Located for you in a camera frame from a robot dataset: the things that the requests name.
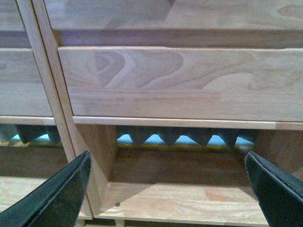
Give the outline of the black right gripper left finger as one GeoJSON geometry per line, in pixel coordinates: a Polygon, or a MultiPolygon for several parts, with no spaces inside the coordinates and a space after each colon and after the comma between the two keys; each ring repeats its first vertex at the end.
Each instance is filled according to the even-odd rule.
{"type": "Polygon", "coordinates": [[[86,196],[91,153],[84,151],[0,214],[2,227],[73,227],[86,196]]]}

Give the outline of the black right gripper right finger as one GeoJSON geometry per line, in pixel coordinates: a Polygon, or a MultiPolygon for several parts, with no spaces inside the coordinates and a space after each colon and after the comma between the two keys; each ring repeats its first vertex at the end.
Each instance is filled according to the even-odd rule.
{"type": "Polygon", "coordinates": [[[303,225],[303,182],[257,153],[245,157],[245,168],[270,227],[303,225]]]}

